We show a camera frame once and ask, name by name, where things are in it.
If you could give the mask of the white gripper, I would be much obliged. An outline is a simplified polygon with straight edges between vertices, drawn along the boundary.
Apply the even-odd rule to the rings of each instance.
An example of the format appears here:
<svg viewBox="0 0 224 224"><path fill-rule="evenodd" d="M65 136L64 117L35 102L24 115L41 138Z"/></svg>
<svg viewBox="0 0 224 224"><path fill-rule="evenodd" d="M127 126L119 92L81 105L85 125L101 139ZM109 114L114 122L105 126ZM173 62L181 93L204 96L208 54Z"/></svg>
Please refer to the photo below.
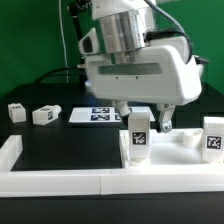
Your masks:
<svg viewBox="0 0 224 224"><path fill-rule="evenodd" d="M116 100L115 107L121 117L130 114L127 101L159 103L159 132L172 130L175 111L172 104L188 104L202 91L202 67L187 55L189 50L183 37L152 40L149 46L134 53L134 62L125 64L114 64L108 55L100 52L95 29L79 41L79 50L85 56L94 96Z"/></svg>

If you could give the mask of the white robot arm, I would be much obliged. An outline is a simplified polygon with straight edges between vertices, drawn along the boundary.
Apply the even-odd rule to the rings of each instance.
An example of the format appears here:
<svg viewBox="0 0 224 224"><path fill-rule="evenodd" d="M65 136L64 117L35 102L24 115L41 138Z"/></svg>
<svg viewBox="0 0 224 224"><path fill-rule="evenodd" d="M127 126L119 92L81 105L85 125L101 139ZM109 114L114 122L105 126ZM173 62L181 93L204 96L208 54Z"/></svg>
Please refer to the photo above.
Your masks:
<svg viewBox="0 0 224 224"><path fill-rule="evenodd" d="M112 100L122 118L129 101L155 104L157 129L168 132L175 108L199 97L203 65L180 25L156 28L156 13L169 16L156 0L92 0L97 26L79 49L95 97Z"/></svg>

